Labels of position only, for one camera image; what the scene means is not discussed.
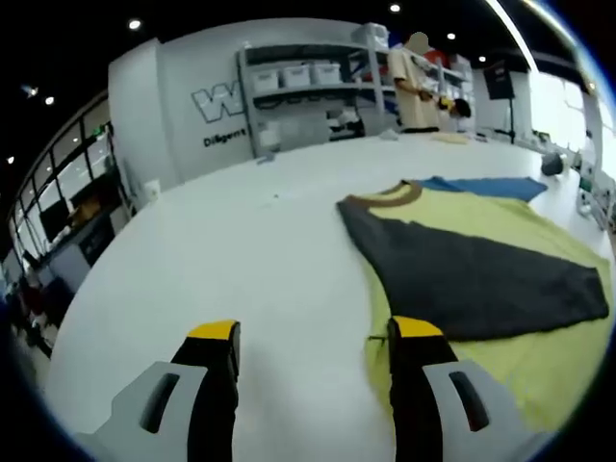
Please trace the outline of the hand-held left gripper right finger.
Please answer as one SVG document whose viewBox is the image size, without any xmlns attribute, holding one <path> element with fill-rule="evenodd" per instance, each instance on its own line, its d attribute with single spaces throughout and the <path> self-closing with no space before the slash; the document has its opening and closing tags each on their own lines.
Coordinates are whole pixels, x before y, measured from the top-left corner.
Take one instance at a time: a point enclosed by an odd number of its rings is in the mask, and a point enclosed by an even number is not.
<svg viewBox="0 0 616 462">
<path fill-rule="evenodd" d="M 518 461 L 534 433 L 515 399 L 427 321 L 388 322 L 398 461 Z"/>
</svg>

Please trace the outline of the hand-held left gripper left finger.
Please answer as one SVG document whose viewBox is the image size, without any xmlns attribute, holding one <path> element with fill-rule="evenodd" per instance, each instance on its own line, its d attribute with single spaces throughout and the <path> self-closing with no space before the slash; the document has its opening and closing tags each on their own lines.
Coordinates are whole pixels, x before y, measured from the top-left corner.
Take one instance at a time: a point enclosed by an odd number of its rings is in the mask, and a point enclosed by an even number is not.
<svg viewBox="0 0 616 462">
<path fill-rule="evenodd" d="M 200 324 L 168 362 L 113 398 L 110 418 L 79 445 L 96 461 L 229 461 L 239 402 L 241 325 Z"/>
</svg>

